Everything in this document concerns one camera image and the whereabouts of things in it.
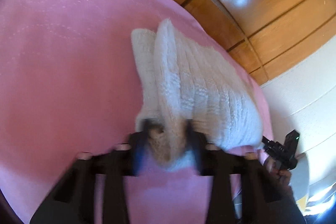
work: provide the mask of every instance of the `towel fold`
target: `towel fold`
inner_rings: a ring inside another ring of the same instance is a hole
[[[212,47],[202,47],[174,28],[169,19],[154,33],[131,34],[137,71],[143,87],[143,106],[135,129],[151,118],[163,132],[151,132],[154,158],[168,169],[189,165],[185,151],[185,119],[224,150],[258,147],[263,123],[250,87]]]

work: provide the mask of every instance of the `white wall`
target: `white wall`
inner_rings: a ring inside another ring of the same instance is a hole
[[[300,134],[298,152],[306,152],[310,184],[336,172],[336,36],[314,54],[265,83],[275,140]]]

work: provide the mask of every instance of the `pink bed sheet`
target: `pink bed sheet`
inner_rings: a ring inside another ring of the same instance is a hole
[[[252,86],[272,138],[259,86],[173,0],[0,0],[0,188],[25,223],[77,152],[105,153],[133,132],[142,88],[130,33],[155,31],[165,18],[221,52]],[[126,179],[131,222],[201,224],[210,184],[148,157],[142,175]]]

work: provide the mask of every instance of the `folded towel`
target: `folded towel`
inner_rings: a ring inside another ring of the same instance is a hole
[[[163,167],[190,162],[185,153],[185,119],[224,150],[258,147],[263,123],[250,87],[212,47],[202,47],[162,21],[157,33],[135,29],[131,35],[143,106],[136,119],[151,118],[163,131],[151,132],[153,156]]]

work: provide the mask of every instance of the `white towel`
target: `white towel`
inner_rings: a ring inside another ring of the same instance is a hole
[[[151,118],[164,128],[152,132],[154,158],[165,168],[189,164],[185,153],[185,120],[224,150],[258,147],[263,123],[249,87],[223,56],[176,30],[169,19],[157,33],[135,29],[131,35],[143,106],[136,119]]]

